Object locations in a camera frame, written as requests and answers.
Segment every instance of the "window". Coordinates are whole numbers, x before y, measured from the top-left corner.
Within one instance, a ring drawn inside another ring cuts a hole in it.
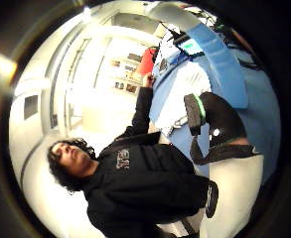
[[[38,95],[25,98],[24,119],[31,117],[38,112]]]

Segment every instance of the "screen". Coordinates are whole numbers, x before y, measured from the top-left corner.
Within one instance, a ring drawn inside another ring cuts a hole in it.
[[[187,52],[188,55],[190,56],[193,56],[203,51],[194,39],[188,39],[178,44],[178,47],[182,49],[183,51]]]

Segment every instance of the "black jacket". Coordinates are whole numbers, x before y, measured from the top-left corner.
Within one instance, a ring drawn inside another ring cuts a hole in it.
[[[152,96],[151,88],[140,89],[132,126],[100,153],[100,163],[124,148],[145,146],[142,150],[146,150],[146,146],[157,144],[159,133],[146,134]],[[179,169],[143,172],[97,169],[84,179],[82,190],[88,202],[88,218],[106,237],[162,237],[156,224],[175,222],[205,206],[209,179],[196,176],[190,161],[175,147],[169,147],[175,152],[173,160],[164,163],[173,164],[172,168],[177,164]],[[135,159],[141,160],[144,155],[140,153]]]

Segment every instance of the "red object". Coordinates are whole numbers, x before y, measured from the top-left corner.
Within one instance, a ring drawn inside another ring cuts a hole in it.
[[[156,52],[155,49],[147,49],[142,57],[142,61],[138,64],[136,72],[144,76],[147,72],[153,70],[154,63],[152,62],[152,56]]]

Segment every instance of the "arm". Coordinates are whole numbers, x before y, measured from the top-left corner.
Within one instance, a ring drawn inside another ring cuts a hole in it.
[[[165,233],[155,224],[126,218],[105,218],[101,214],[96,214],[89,219],[91,224],[107,238],[176,238],[175,235]]]
[[[150,120],[149,111],[151,109],[153,98],[153,82],[154,79],[152,74],[147,73],[143,78],[143,86],[138,93],[132,126],[126,127],[125,132],[115,140],[147,133]]]

